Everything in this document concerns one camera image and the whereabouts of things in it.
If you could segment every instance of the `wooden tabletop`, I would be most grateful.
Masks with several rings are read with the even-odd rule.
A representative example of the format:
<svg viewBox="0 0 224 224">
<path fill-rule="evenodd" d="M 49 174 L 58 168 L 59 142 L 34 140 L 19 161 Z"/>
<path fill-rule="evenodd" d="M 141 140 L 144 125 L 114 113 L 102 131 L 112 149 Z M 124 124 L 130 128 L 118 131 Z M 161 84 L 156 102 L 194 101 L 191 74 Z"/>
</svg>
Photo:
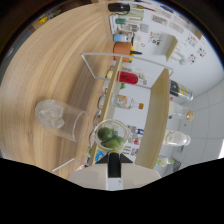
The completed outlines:
<svg viewBox="0 0 224 224">
<path fill-rule="evenodd" d="M 102 80 L 95 80 L 81 53 L 113 52 L 105 5 L 95 3 L 67 11 L 35 31 L 11 61 L 0 87 L 0 149 L 4 159 L 46 171 L 72 158 L 85 160 Z M 109 69 L 109 57 L 89 62 L 95 72 Z M 55 99 L 86 110 L 90 125 L 75 143 L 47 132 L 34 110 L 44 99 Z M 62 178 L 81 164 L 71 162 L 55 172 Z"/>
</svg>

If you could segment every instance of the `clear glass cup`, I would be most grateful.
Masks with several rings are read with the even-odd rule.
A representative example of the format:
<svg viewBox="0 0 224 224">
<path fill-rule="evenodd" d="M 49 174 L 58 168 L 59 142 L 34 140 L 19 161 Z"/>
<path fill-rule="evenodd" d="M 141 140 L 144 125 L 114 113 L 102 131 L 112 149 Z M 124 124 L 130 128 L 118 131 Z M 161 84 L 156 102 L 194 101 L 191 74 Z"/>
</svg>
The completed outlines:
<svg viewBox="0 0 224 224">
<path fill-rule="evenodd" d="M 36 105 L 35 117 L 49 132 L 74 142 L 84 138 L 89 126 L 86 111 L 52 99 Z"/>
<path fill-rule="evenodd" d="M 109 128 L 112 132 L 104 132 L 99 135 L 100 129 Z M 114 119 L 107 119 L 100 122 L 92 133 L 92 138 L 103 152 L 121 151 L 128 143 L 130 129 L 122 122 Z"/>
</svg>

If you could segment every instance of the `orange container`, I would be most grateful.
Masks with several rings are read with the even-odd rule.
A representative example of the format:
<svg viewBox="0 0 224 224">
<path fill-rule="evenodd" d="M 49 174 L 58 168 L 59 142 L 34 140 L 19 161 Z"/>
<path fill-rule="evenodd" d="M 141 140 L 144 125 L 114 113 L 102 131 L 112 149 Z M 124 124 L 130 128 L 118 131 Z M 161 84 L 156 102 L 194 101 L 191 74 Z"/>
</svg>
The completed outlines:
<svg viewBox="0 0 224 224">
<path fill-rule="evenodd" d="M 114 53 L 131 55 L 131 46 L 132 43 L 116 42 L 114 45 Z M 123 62 L 129 62 L 129 58 L 123 58 Z"/>
</svg>

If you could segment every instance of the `glass beaker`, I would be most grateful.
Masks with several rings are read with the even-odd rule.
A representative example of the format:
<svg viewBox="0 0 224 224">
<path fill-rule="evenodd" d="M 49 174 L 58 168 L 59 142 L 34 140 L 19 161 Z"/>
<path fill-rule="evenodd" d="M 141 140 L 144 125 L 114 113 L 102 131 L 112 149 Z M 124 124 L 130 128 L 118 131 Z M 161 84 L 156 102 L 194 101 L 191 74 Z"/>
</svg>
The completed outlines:
<svg viewBox="0 0 224 224">
<path fill-rule="evenodd" d="M 35 117 L 49 132 L 74 142 L 84 138 L 89 126 L 86 111 L 53 99 L 40 101 Z"/>
</svg>

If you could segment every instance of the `label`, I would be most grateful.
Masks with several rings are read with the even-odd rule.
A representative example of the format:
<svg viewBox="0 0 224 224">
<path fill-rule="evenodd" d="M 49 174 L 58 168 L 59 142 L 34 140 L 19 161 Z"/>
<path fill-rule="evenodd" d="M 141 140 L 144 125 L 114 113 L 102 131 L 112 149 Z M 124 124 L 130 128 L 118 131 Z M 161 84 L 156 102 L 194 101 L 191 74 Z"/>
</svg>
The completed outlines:
<svg viewBox="0 0 224 224">
<path fill-rule="evenodd" d="M 181 132 L 166 130 L 163 144 L 171 146 L 174 145 L 181 146 L 184 145 L 182 141 L 183 136 Z"/>
<path fill-rule="evenodd" d="M 188 94 L 188 90 L 187 90 L 185 87 L 183 87 L 183 86 L 181 86 L 181 88 L 180 88 L 180 92 L 181 92 L 181 94 L 184 95 L 184 96 L 187 96 L 187 94 Z"/>
<path fill-rule="evenodd" d="M 158 159 L 156 161 L 156 164 L 161 166 L 161 167 L 164 167 L 166 165 L 166 159 L 163 159 L 163 160 Z"/>
<path fill-rule="evenodd" d="M 128 99 L 126 96 L 122 96 L 122 95 L 117 95 L 116 97 L 116 104 L 117 106 L 120 106 L 120 107 L 125 107 L 127 106 L 127 102 L 128 102 Z"/>
<path fill-rule="evenodd" d="M 179 94 L 179 86 L 176 82 L 170 80 L 170 94 L 174 96 L 178 96 Z"/>
<path fill-rule="evenodd" d="M 175 110 L 175 103 L 170 101 L 168 116 L 172 116 Z"/>
</svg>

